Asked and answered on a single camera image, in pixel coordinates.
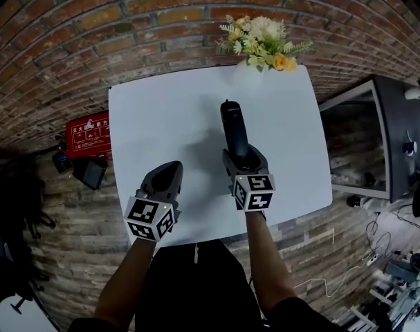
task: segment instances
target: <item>red sign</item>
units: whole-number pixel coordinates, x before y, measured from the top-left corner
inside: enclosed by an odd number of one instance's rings
[[[97,156],[111,150],[108,112],[66,123],[69,158]]]

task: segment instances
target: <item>brick wall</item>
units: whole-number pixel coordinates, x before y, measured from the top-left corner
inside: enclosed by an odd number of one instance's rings
[[[107,109],[107,89],[234,64],[226,14],[284,19],[319,101],[371,73],[420,76],[420,23],[400,0],[7,0],[0,8],[0,147],[54,145],[65,122]]]

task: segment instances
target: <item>forearm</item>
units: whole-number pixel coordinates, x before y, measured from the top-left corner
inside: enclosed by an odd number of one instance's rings
[[[156,242],[137,239],[99,296],[94,317],[127,329],[140,297]]]
[[[267,314],[278,302],[295,296],[285,263],[260,212],[246,213],[251,272],[259,305]]]

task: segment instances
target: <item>white tabletop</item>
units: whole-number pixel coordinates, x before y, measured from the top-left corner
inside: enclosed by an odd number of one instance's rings
[[[113,86],[109,92],[111,149],[123,212],[147,172],[169,161],[183,163],[182,215],[161,246],[246,232],[221,159],[226,140],[220,105],[227,98],[240,104],[248,142],[265,155],[275,177],[268,225],[331,204],[327,146],[307,69],[269,71],[260,94],[251,96],[232,85],[233,68],[168,73]]]

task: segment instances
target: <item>black shirt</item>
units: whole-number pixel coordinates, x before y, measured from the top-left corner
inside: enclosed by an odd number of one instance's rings
[[[135,306],[135,330],[162,329],[263,330],[264,323],[244,269],[220,241],[161,248],[145,278]],[[282,331],[346,331],[292,297],[276,304],[268,314],[271,329]],[[114,332],[99,319],[76,319],[69,332]]]

